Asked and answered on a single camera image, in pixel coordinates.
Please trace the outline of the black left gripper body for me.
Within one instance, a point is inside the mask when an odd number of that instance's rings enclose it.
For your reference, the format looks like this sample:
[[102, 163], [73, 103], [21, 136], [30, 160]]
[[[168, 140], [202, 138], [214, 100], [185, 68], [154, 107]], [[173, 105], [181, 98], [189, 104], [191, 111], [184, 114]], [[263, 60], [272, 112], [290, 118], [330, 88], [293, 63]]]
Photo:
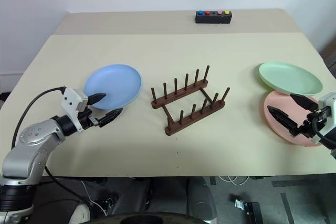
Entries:
[[85, 108], [84, 111], [79, 113], [79, 122], [83, 130], [93, 126], [100, 126], [99, 120], [92, 116], [92, 110]]

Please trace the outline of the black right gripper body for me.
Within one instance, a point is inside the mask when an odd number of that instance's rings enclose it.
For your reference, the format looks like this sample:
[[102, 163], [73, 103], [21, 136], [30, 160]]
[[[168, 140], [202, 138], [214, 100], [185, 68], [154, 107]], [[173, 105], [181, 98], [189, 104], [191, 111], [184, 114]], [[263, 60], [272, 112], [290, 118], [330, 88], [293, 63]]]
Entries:
[[307, 119], [298, 128], [294, 129], [293, 135], [302, 134], [306, 138], [313, 138], [326, 124], [329, 117], [329, 107], [314, 110], [307, 115]]

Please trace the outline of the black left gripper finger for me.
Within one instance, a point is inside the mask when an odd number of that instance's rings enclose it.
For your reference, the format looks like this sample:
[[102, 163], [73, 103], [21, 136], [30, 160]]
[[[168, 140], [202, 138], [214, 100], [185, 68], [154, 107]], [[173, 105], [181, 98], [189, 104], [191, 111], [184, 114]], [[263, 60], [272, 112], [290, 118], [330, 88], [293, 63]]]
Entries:
[[96, 94], [88, 96], [88, 105], [93, 105], [93, 104], [99, 102], [105, 96], [106, 96], [105, 93], [96, 93]]
[[105, 125], [109, 124], [120, 115], [122, 110], [123, 108], [119, 108], [108, 112], [105, 116], [98, 120], [98, 126], [104, 127]]

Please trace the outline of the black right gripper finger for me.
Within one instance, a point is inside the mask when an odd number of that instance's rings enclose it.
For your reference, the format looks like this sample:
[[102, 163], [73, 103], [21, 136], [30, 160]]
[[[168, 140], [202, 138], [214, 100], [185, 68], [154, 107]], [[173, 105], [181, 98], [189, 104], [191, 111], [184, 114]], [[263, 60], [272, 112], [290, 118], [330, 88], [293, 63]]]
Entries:
[[284, 111], [270, 105], [267, 106], [267, 109], [272, 117], [282, 126], [284, 126], [292, 136], [301, 134], [301, 129], [298, 127], [298, 124], [293, 121]]
[[297, 105], [299, 105], [305, 110], [317, 110], [318, 109], [318, 104], [314, 102], [313, 100], [309, 99], [308, 97], [305, 97], [304, 95], [292, 93], [290, 94], [290, 96]]

